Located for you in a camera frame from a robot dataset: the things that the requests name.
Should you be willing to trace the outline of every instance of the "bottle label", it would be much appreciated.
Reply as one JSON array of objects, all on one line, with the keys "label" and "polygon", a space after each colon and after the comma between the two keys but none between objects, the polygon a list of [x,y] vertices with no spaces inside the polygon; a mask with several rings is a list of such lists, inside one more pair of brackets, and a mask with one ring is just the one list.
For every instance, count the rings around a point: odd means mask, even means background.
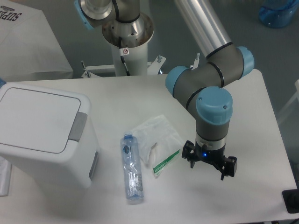
[{"label": "bottle label", "polygon": [[143,191],[142,189],[142,176],[141,174],[134,174],[135,186],[137,191]]}]

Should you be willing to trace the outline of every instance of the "silver metal tube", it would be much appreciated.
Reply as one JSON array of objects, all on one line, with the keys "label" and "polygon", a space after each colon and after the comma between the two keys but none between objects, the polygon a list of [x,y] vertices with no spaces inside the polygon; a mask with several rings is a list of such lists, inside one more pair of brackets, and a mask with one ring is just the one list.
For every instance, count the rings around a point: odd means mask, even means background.
[{"label": "silver metal tube", "polygon": [[175,3],[205,56],[231,42],[208,0],[175,0]]},{"label": "silver metal tube", "polygon": [[83,12],[91,19],[107,18],[113,8],[111,0],[79,0]]},{"label": "silver metal tube", "polygon": [[111,0],[89,0],[89,2],[93,6],[101,8],[101,7],[106,7],[111,2]]}]

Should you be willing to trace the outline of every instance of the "clear plastic bag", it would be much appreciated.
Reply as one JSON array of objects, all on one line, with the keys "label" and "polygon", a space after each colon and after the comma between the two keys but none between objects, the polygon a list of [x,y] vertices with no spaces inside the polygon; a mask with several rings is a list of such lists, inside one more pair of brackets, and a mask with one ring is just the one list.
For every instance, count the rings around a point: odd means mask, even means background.
[{"label": "clear plastic bag", "polygon": [[152,164],[154,175],[161,174],[179,154],[184,142],[164,115],[151,118],[131,130],[138,139],[139,155],[148,165],[150,152],[154,148]]}]

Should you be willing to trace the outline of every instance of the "white table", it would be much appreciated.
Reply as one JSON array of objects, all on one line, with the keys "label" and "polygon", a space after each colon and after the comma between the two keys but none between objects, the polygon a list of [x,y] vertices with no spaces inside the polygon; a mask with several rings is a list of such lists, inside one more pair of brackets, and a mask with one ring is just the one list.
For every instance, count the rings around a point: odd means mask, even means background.
[{"label": "white table", "polygon": [[220,180],[213,166],[194,169],[179,157],[155,179],[142,166],[145,200],[127,205],[119,140],[150,117],[164,114],[183,140],[195,141],[195,120],[164,86],[165,75],[27,82],[86,94],[101,146],[92,186],[85,191],[35,182],[13,168],[1,224],[232,224],[298,218],[281,192],[296,184],[262,75],[254,70],[227,89],[233,96],[226,156],[238,158],[235,177]]}]

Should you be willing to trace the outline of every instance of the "black object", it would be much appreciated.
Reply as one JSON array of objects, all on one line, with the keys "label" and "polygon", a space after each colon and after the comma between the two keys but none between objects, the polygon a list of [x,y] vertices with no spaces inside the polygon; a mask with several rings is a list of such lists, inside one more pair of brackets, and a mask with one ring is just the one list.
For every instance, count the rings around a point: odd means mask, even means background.
[{"label": "black object", "polygon": [[299,189],[284,190],[282,196],[289,213],[299,213]]},{"label": "black object", "polygon": [[293,220],[290,224],[295,224],[295,223],[298,222],[298,221],[299,221],[299,218]]},{"label": "black object", "polygon": [[193,168],[195,162],[203,161],[213,165],[221,172],[221,180],[224,176],[235,176],[237,170],[237,158],[233,156],[225,157],[224,147],[218,150],[207,150],[207,145],[200,147],[190,141],[187,141],[183,147],[182,157],[190,162],[190,167]]}]

